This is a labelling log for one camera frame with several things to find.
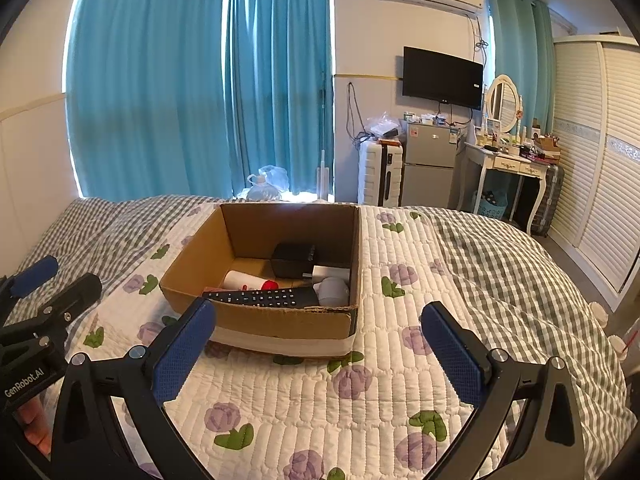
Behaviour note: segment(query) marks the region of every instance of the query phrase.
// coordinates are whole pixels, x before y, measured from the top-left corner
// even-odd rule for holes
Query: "black box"
[[[277,278],[301,279],[311,274],[316,263],[316,246],[281,243],[271,255],[271,269]]]

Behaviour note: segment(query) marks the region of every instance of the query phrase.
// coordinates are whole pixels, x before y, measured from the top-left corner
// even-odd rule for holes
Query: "blue gripper pad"
[[[47,283],[58,273],[58,261],[53,256],[45,256],[31,267],[14,276],[11,295],[26,298],[39,286]]]
[[[193,365],[216,327],[216,311],[213,304],[202,298],[196,301],[200,302],[199,306],[180,328],[154,367],[152,391],[159,404],[174,400],[178,396],[184,381],[187,380]]]
[[[421,323],[422,334],[460,400],[475,407],[480,406],[484,399],[481,370],[433,303],[422,310]]]

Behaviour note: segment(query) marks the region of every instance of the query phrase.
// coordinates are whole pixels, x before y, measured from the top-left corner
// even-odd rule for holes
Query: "cardboard box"
[[[281,242],[316,246],[316,264],[351,269],[349,305],[273,308],[215,301],[211,337],[230,346],[288,356],[341,356],[351,351],[360,287],[360,211],[352,205],[227,203],[204,222],[160,280],[172,309],[183,313],[206,286],[222,286],[229,270],[278,282],[270,257]]]
[[[555,145],[551,137],[540,137],[536,139],[535,144],[545,154],[545,158],[560,159],[560,148]]]

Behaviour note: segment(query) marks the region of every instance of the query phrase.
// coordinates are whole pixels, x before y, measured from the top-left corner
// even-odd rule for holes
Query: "white wardrobe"
[[[550,235],[615,310],[640,289],[640,48],[617,36],[555,47],[565,178]]]

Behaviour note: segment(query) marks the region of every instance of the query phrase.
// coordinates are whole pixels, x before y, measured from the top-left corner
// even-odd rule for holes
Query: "silver refrigerator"
[[[448,126],[408,124],[402,205],[449,205],[458,134]]]

